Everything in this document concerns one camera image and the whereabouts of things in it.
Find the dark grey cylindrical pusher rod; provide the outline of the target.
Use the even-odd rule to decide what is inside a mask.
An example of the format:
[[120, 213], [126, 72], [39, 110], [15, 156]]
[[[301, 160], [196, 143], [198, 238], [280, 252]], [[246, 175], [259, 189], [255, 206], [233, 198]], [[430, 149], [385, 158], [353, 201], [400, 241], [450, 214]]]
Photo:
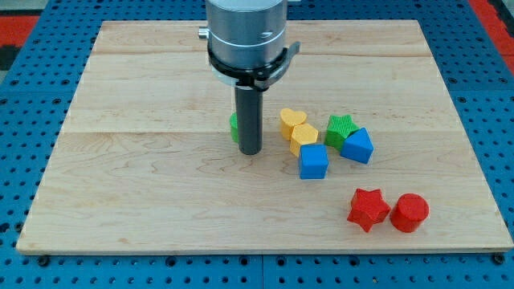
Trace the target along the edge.
[[263, 93], [236, 88], [235, 107], [239, 150], [245, 155], [255, 155], [263, 143]]

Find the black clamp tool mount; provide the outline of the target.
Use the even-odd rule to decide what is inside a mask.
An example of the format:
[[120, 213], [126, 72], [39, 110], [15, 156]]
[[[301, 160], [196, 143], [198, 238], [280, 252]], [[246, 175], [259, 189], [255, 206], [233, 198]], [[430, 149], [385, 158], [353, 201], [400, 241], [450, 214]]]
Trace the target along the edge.
[[217, 80], [234, 88], [265, 92], [286, 74], [292, 59], [300, 52], [300, 42], [284, 47], [275, 60], [257, 68], [230, 67], [222, 63], [210, 48], [207, 51], [211, 70]]

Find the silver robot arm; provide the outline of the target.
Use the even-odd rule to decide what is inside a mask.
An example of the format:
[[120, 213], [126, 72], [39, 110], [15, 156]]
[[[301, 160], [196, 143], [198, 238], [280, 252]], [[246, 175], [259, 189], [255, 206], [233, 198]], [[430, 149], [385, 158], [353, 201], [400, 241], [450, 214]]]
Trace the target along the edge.
[[287, 72], [300, 43], [286, 45], [288, 3], [284, 0], [206, 0], [207, 41], [215, 77], [233, 87], [239, 151], [263, 145], [263, 93]]

